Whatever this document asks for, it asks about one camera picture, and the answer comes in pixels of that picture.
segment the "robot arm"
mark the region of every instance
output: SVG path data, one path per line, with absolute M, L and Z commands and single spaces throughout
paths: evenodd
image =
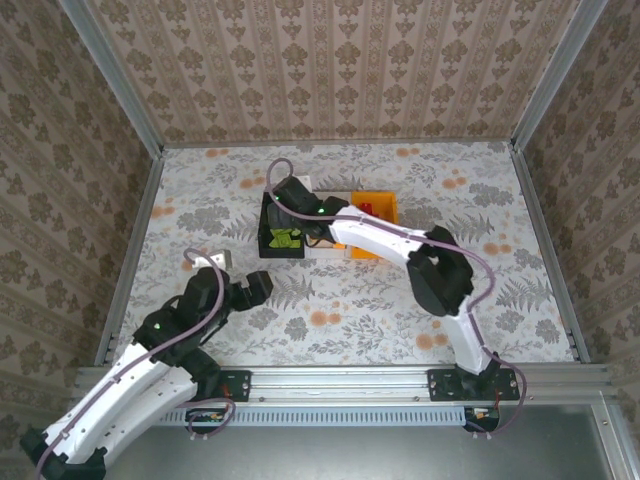
M 274 203 L 267 207 L 272 228 L 295 227 L 314 238 L 359 247 L 406 268 L 418 304 L 442 318 L 455 352 L 456 365 L 463 374 L 466 372 L 468 378 L 481 378 L 497 368 L 484 353 L 467 312 L 466 302 L 473 291 L 473 270 L 469 262 L 461 253 L 409 238 L 410 235 L 425 236 L 455 246 L 448 230 L 442 227 L 435 227 L 430 232 L 413 230 L 368 215 L 335 197 L 322 201 L 293 176 L 275 186 L 273 194 L 280 203 L 297 213 L 350 217 L 332 221 L 301 220 Z
M 221 255 L 222 268 L 230 263 L 226 253 Z M 227 323 L 231 312 L 263 304 L 273 285 L 263 271 L 247 275 L 246 288 L 230 283 L 224 271 L 222 278 L 224 285 L 218 285 L 213 268 L 198 270 L 183 295 L 145 318 L 133 335 L 134 342 L 78 405 L 44 432 L 27 431 L 20 445 L 34 464 L 54 446 L 42 470 L 47 480 L 101 480 L 118 455 L 166 413 L 189 400 L 225 396 L 220 366 L 199 347 Z M 203 328 L 120 374 L 132 362 L 203 321 L 220 288 L 224 290 L 222 306 Z M 78 414 L 80 419 L 65 433 Z

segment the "yellow box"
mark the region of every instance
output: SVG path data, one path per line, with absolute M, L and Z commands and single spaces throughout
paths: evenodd
M 381 220 L 398 224 L 398 203 L 393 192 L 351 192 L 351 204 L 360 208 L 363 203 L 370 203 L 373 213 Z M 378 258 L 377 255 L 357 247 L 351 249 L 351 258 Z

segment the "patterned wall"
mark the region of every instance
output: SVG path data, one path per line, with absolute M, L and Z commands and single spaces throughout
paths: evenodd
M 91 0 L 166 143 L 500 137 L 578 0 Z
M 13 478 L 18 436 L 66 410 L 93 362 L 149 159 L 56 2 L 5 0 L 0 17 L 0 477 Z
M 640 440 L 640 2 L 611 0 L 526 148 L 583 333 Z

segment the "patterned surface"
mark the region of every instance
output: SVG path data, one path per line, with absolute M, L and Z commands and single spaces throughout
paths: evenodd
M 578 0 L 91 0 L 166 143 L 510 136 Z
M 0 477 L 25 478 L 2 466 L 93 362 L 149 160 L 55 2 L 0 16 Z
M 640 440 L 640 2 L 610 1 L 526 156 L 582 330 Z
M 269 271 L 266 306 L 234 314 L 206 350 L 223 365 L 452 362 L 437 318 L 415 303 L 404 270 L 377 260 L 262 260 L 264 172 L 280 156 L 314 189 L 391 190 L 403 225 L 449 228 L 498 275 L 479 309 L 489 344 L 523 362 L 571 360 L 505 143 L 178 149 L 165 153 L 118 351 L 144 317 L 183 291 L 187 246 L 232 251 L 233 279 Z M 486 286 L 477 269 L 476 288 Z

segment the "floral tablecloth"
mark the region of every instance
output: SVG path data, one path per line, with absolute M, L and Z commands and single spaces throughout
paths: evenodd
M 229 274 L 267 270 L 267 304 L 232 314 L 205 349 L 221 365 L 451 363 L 440 321 L 412 297 L 406 271 L 383 260 L 260 259 L 265 172 L 287 157 L 314 190 L 393 191 L 400 223 L 448 228 L 495 269 L 477 318 L 489 346 L 518 362 L 572 355 L 506 143 L 361 144 L 179 149 L 165 167 L 118 342 L 183 291 L 188 246 L 231 250 Z M 475 293 L 487 284 L 475 269 Z

